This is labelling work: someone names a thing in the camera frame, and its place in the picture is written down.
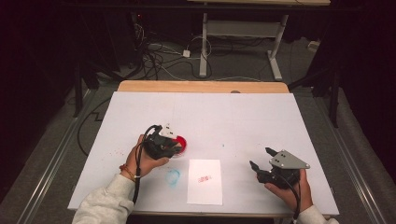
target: gray carpet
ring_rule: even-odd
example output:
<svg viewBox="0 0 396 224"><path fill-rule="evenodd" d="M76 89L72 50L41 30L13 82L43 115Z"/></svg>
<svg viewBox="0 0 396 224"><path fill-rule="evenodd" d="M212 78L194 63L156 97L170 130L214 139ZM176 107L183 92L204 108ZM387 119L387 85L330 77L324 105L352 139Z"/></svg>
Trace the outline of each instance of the gray carpet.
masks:
<svg viewBox="0 0 396 224"><path fill-rule="evenodd" d="M284 82L289 84L303 77L311 63L314 53L308 51L307 40L296 41L292 44L283 43L277 55L280 71L284 77ZM166 44L168 47L181 52L184 48ZM212 69L210 80L239 77L233 79L223 79L222 81L252 81L246 77L258 79L260 81L274 81L272 72L266 60L265 51L271 48L272 42L264 40L259 46L240 46L230 52L227 48L213 49L209 56ZM162 54L166 60L172 60L176 56ZM193 72L198 73L199 63L189 60L192 63ZM188 63L179 63L171 66L167 71L172 76L161 71L159 79L176 80L178 78L196 80L191 75L191 66ZM67 97L67 104L52 119L45 134L42 136L35 151L26 162L24 169L16 180L14 186L7 197L0 205L0 223L17 223L22 214L22 221L25 223L70 223L74 212L66 209L73 193L73 189L78 182L79 174L84 166L86 156L81 152L77 142L77 128L70 130L73 123L79 127L82 119L89 115L97 105L101 104L112 92L117 89L118 84L109 81L103 75L99 75L101 86L98 91L89 91L85 98L85 110L80 114L79 119L73 119L74 114L74 93L70 92ZM309 88L297 88L292 91L297 104L301 110L304 123L311 137L319 160L323 166L326 177L334 192L334 198L340 210L337 217L340 223L391 223L395 220L396 190L393 181L386 173L380 160L362 134L359 123L349 110L347 99L343 92L340 93L340 105L338 110L339 128L334 129L326 116L326 98L313 98ZM99 118L106 113L107 104L103 104L96 112ZM88 116L81 126L81 145L89 152L95 139L101 122L95 121L95 116ZM72 133L69 141L64 139L66 133ZM48 165L51 163L53 155L60 149L64 149L64 154L59 158L59 166L52 171L54 178L47 179L49 186L45 189L37 202L35 209L29 209L23 213L26 204L29 203L35 188L40 184L43 174L48 173ZM341 148L346 148L354 158L356 166L361 171L362 183L354 180L353 168L348 168L348 161L344 159L344 152ZM375 199L375 206L379 208L373 210L361 198L360 186L365 186L363 193L369 192ZM207 218L201 217L134 217L135 223L230 223L229 218ZM234 218L231 223L266 223L257 218Z"/></svg>

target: person's right hand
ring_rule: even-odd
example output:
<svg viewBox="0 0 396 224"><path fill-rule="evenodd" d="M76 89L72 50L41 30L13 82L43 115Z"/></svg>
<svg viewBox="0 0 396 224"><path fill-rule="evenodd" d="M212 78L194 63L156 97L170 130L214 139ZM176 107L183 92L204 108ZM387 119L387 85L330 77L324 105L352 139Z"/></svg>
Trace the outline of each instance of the person's right hand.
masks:
<svg viewBox="0 0 396 224"><path fill-rule="evenodd" d="M264 186L273 192L277 197L281 198L285 204L292 210L295 211L297 207L296 198L291 191L291 189L280 189L277 186L266 183ZM303 212L305 209L312 206L314 203L312 202L311 196L311 188L309 187L308 180L306 179L306 170L300 170L300 187L301 187L301 205L300 205L300 212ZM294 189L297 193L299 193L299 184L294 185Z"/></svg>

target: person's left hand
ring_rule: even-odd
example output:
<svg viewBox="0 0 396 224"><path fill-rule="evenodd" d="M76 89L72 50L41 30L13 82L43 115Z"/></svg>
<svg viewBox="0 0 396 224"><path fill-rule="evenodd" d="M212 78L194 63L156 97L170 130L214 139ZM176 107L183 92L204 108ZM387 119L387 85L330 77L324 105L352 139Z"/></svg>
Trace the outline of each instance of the person's left hand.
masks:
<svg viewBox="0 0 396 224"><path fill-rule="evenodd" d="M138 155L138 149L142 147L142 156L140 159L140 177L147 175L152 169L158 166L165 165L169 162L169 158L160 158L158 160L152 159L147 153L146 150L143 149L143 146L140 146L143 140L143 134L139 136L136 146L132 149L132 151L128 155L128 159L126 160L125 164L128 169L131 171L133 175L136 175L136 155ZM125 170L122 170L121 175L131 179L131 176Z"/></svg>

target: floor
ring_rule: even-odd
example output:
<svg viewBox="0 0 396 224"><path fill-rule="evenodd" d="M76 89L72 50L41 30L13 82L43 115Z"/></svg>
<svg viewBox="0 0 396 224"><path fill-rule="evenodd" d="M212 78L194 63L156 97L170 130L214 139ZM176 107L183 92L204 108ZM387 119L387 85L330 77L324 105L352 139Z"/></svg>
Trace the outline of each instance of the floor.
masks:
<svg viewBox="0 0 396 224"><path fill-rule="evenodd" d="M286 84L304 77L315 56L306 48L308 43L308 40L301 39L281 44L276 58ZM208 58L211 76L207 80L274 81L265 54L272 44L270 39L214 40ZM198 74L199 61L180 60L177 54L185 47L171 42L157 42L150 48L156 50L155 60L163 61L162 70L158 74L150 70L148 75L141 72L131 79L154 79L158 76L160 80L198 80L192 74ZM199 57L198 51L194 50L191 57ZM124 75L131 69L124 67L122 71L120 74ZM70 92L64 108L48 125L13 188L1 203L0 223L71 222L75 212L66 207L86 160L84 152L89 153L100 128L100 120L108 104L106 99L118 87L117 82L103 74L99 74L98 78L100 88L85 91L85 106L78 118L73 118L75 98L74 93ZM314 98L310 91L310 88L296 88L292 93L333 190L340 210L337 220L340 223L360 224L395 220L394 183L362 134L342 90L338 129L334 129L327 118L328 98ZM267 220L257 218L233 218L232 221L226 217L206 220L202 217L133 218L134 223L267 223Z"/></svg>

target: blue mark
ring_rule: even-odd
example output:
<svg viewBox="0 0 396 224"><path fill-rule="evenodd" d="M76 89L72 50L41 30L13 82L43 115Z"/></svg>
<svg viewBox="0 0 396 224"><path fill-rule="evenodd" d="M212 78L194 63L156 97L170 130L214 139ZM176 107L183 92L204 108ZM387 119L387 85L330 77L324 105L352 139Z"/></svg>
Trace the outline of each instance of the blue mark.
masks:
<svg viewBox="0 0 396 224"><path fill-rule="evenodd" d="M168 171L165 177L166 183L168 183L168 185L172 188L176 186L177 181L179 179L180 179L180 172L175 169Z"/></svg>

